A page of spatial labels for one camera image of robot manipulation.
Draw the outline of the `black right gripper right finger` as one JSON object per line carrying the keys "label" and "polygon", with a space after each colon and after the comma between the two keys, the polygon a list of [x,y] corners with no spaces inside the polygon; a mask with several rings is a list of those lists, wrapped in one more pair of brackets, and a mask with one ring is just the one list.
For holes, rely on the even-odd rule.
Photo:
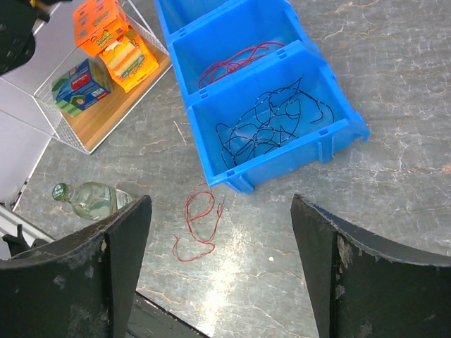
{"label": "black right gripper right finger", "polygon": [[294,195],[292,228],[320,337],[449,337],[450,258]]}

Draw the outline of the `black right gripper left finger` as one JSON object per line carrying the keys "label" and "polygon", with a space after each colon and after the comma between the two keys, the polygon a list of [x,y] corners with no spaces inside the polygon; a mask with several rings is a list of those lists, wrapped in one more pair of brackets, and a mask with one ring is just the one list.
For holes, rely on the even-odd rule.
{"label": "black right gripper left finger", "polygon": [[150,196],[1,262],[2,337],[124,337],[152,218]]}

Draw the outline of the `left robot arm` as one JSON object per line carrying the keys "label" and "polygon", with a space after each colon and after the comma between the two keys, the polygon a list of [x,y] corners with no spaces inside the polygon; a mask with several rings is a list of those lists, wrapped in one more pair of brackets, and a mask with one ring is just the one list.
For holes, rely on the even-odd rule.
{"label": "left robot arm", "polygon": [[33,27],[50,20],[50,8],[61,0],[1,1],[1,75],[26,64],[36,49]]}

